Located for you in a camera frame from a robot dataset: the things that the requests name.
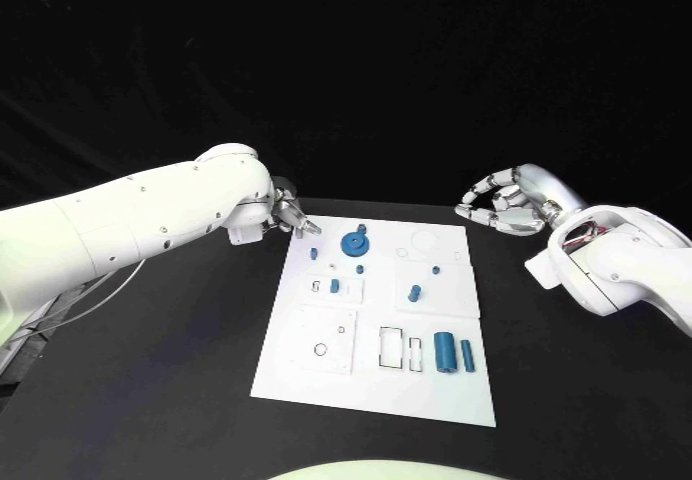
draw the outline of black table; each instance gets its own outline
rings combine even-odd
[[[523,479],[689,478],[692,340],[657,310],[600,318],[545,291],[523,261],[546,234],[509,237],[448,207],[303,203],[467,226],[497,428],[250,397],[290,238],[232,247],[222,230],[150,259],[56,333],[0,416],[0,478],[260,479],[365,458]]]

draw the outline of blue part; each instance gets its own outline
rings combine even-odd
[[[361,257],[371,249],[371,241],[361,232],[348,233],[342,238],[342,251],[349,257]]]
[[[472,344],[469,340],[461,340],[461,355],[464,356],[466,371],[474,372],[476,366],[473,365]]]
[[[421,286],[420,286],[420,285],[414,285],[414,286],[411,287],[411,293],[408,294],[408,300],[410,300],[411,302],[417,302],[420,296],[421,296]]]
[[[457,371],[454,335],[450,332],[435,333],[435,364],[440,373],[454,373]]]

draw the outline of robotic hand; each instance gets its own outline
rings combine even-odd
[[[496,187],[496,210],[473,208],[477,196]],[[588,207],[532,164],[487,176],[456,212],[510,235],[534,235],[548,224],[548,248],[526,261],[544,288],[562,284],[601,316],[645,300],[692,336],[692,242],[665,220],[633,207]]]
[[[232,143],[195,161],[0,212],[0,345],[61,293],[219,227],[234,245],[275,227],[322,233],[291,182],[271,178],[255,150]]]

